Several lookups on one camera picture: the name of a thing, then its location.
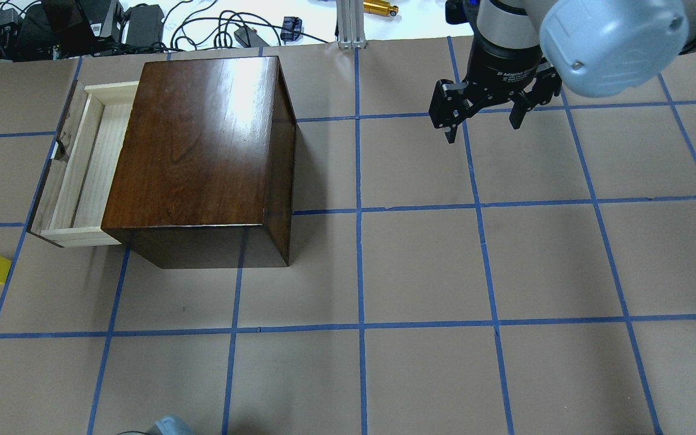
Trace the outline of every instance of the tiled floor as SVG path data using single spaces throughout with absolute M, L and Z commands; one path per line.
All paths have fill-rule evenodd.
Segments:
M 25 234 L 72 79 L 168 57 L 0 64 L 0 433 L 696 434 L 696 54 L 451 146 L 425 111 L 469 44 L 262 51 L 299 119 L 287 269 Z

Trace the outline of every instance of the brass fitting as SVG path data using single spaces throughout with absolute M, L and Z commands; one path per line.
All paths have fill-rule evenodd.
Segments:
M 364 11 L 378 16 L 396 16 L 399 6 L 392 6 L 384 0 L 364 0 Z

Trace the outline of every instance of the metal post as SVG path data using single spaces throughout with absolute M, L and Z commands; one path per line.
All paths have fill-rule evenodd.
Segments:
M 337 0 L 337 44 L 342 50 L 364 48 L 364 1 Z

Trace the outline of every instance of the glossy wood surface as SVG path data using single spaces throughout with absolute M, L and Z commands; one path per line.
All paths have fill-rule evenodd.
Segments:
M 147 63 L 102 229 L 181 268 L 235 267 L 254 228 L 278 259 L 254 242 L 249 262 L 286 265 L 294 129 L 276 57 Z

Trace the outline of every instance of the open drawer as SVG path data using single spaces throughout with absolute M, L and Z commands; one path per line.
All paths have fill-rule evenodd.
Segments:
M 77 82 L 28 231 L 63 247 L 119 245 L 100 226 L 138 82 Z

